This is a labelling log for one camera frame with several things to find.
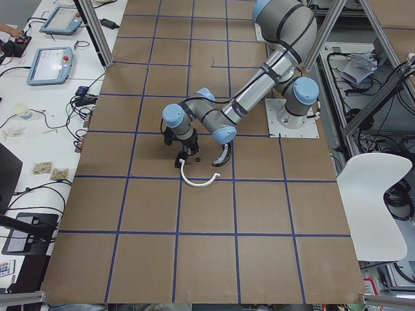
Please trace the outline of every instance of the blue joint cap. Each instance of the blue joint cap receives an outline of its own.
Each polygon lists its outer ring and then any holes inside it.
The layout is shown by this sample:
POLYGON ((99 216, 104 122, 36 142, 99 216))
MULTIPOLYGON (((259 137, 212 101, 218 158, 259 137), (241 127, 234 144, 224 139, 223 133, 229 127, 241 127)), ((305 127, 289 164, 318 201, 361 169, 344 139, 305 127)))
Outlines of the blue joint cap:
POLYGON ((184 110, 177 104, 169 104, 163 109, 163 120, 170 128, 177 128, 183 121, 184 110))
POLYGON ((262 12, 262 10, 269 4, 271 0, 257 0, 257 3, 254 6, 254 9, 252 10, 252 20, 254 22, 257 21, 258 16, 262 12))
POLYGON ((216 101, 215 96, 213 96, 212 92, 207 87, 202 87, 196 93, 201 94, 202 96, 205 96, 207 99, 216 101))
POLYGON ((298 78, 294 82, 294 95, 296 98, 303 104, 307 106, 313 105, 318 97, 318 93, 320 92, 317 83, 305 76, 298 78))
POLYGON ((220 144, 227 144, 236 136, 236 128, 233 126, 225 126, 212 134, 213 138, 220 144))

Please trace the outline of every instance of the device screen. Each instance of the device screen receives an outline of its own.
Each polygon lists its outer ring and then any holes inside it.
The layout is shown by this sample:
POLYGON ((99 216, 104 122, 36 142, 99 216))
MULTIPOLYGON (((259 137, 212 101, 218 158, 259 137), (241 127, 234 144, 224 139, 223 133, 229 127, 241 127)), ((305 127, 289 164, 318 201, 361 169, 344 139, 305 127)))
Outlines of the device screen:
POLYGON ((77 11, 73 8, 60 8, 52 17, 47 28, 49 29, 68 29, 72 23, 75 13, 77 11))
POLYGON ((40 51, 33 80, 55 80, 62 69, 65 49, 40 51))

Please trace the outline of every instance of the person's arm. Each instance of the person's arm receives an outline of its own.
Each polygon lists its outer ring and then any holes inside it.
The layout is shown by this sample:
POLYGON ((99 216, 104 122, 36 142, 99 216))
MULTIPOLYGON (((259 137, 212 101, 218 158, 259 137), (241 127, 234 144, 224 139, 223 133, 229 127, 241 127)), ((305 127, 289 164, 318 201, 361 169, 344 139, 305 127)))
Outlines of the person's arm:
POLYGON ((0 31, 8 33, 12 37, 18 37, 23 33, 22 29, 13 29, 12 27, 9 27, 3 23, 0 23, 0 31))

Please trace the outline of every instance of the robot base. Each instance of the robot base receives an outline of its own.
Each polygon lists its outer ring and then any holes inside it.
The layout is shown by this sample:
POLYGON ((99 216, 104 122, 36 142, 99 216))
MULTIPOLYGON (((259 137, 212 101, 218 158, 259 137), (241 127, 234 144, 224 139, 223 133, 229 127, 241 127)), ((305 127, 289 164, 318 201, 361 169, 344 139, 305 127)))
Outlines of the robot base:
MULTIPOLYGON (((277 113, 284 104, 285 99, 265 99, 270 137, 278 138, 281 135, 281 137, 286 138, 320 138, 314 118, 306 119, 304 125, 295 130, 286 128, 284 125, 279 123, 277 113)), ((312 109, 310 109, 308 115, 313 114, 312 109)))

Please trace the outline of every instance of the black stand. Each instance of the black stand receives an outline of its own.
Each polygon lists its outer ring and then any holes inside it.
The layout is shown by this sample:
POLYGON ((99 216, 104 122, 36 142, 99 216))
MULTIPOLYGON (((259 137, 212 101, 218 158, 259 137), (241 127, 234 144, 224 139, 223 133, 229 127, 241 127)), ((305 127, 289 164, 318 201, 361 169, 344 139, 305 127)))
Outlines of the black stand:
POLYGON ((11 217, 0 215, 0 225, 12 229, 8 235, 5 246, 1 251, 4 255, 44 255, 49 247, 49 239, 52 237, 55 230, 55 225, 58 221, 58 215, 56 214, 42 214, 42 213, 19 213, 17 218, 24 216, 33 216, 39 220, 38 225, 28 224, 20 220, 16 220, 11 217), (33 239, 33 243, 28 243, 24 238, 21 239, 22 243, 25 243, 23 251, 11 252, 8 251, 8 246, 13 240, 13 232, 22 231, 29 234, 28 240, 33 239))

